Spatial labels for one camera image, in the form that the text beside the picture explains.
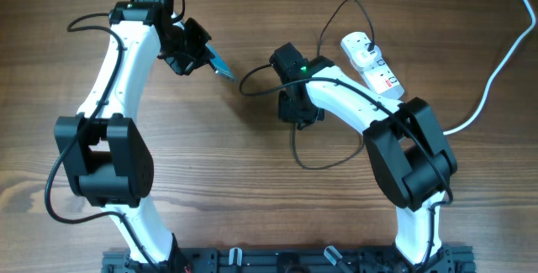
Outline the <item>teal Galaxy smartphone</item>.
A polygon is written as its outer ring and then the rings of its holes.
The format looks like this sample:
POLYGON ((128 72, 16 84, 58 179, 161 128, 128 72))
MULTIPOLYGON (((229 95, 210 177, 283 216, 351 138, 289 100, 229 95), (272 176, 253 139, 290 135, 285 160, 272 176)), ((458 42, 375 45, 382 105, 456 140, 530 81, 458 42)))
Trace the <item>teal Galaxy smartphone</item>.
POLYGON ((207 49, 210 51, 212 57, 209 60, 209 64, 214 69, 216 75, 221 76, 229 81, 236 81, 235 75, 231 69, 226 65, 222 57, 210 44, 206 44, 207 49))

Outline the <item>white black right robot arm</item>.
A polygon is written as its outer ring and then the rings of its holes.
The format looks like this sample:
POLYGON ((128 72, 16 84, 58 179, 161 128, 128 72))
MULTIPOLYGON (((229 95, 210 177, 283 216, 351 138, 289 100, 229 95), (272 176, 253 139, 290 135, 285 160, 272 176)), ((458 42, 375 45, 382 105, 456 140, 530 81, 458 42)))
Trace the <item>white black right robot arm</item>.
POLYGON ((332 60, 307 60, 291 43, 276 49, 267 66, 281 81, 267 90, 279 94, 280 119, 302 129, 331 112, 362 137, 376 183, 398 211, 398 256, 414 272, 431 270, 442 248, 437 210, 453 201, 457 163, 430 105, 376 94, 332 60))

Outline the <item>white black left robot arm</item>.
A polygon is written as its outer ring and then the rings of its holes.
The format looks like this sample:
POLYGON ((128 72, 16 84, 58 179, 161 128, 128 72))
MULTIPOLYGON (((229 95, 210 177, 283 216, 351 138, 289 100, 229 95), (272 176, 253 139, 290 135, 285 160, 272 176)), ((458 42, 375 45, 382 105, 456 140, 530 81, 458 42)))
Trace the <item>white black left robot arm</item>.
POLYGON ((208 32, 176 12, 174 0, 119 2, 107 17, 110 41, 92 91, 74 116, 56 121, 54 169, 64 170, 72 192, 111 218, 127 241, 125 253, 104 259, 105 271, 189 272, 150 196, 154 161, 136 126, 138 108, 156 60, 179 76, 202 66, 232 73, 208 32))

